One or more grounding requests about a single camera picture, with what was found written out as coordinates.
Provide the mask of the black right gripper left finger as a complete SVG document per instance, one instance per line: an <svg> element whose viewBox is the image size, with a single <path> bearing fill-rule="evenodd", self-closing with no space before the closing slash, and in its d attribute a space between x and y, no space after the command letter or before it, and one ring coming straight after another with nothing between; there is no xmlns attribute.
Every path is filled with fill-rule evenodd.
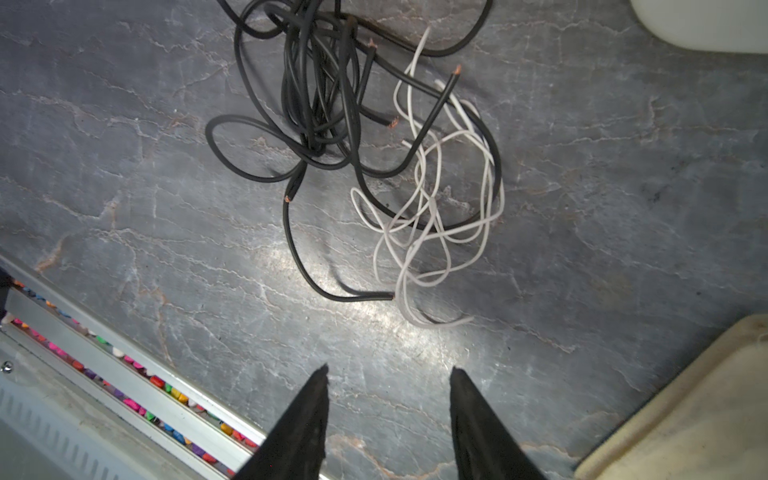
<svg viewBox="0 0 768 480"><path fill-rule="evenodd" d="M234 480L318 480L325 460L328 387L328 366L324 364L312 373Z"/></svg>

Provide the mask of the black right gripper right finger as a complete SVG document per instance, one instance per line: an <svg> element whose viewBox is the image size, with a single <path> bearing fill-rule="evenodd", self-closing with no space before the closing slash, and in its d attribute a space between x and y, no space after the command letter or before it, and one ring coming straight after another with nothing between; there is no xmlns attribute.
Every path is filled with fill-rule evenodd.
<svg viewBox="0 0 768 480"><path fill-rule="evenodd" d="M450 417L460 479L542 479L468 373L450 375Z"/></svg>

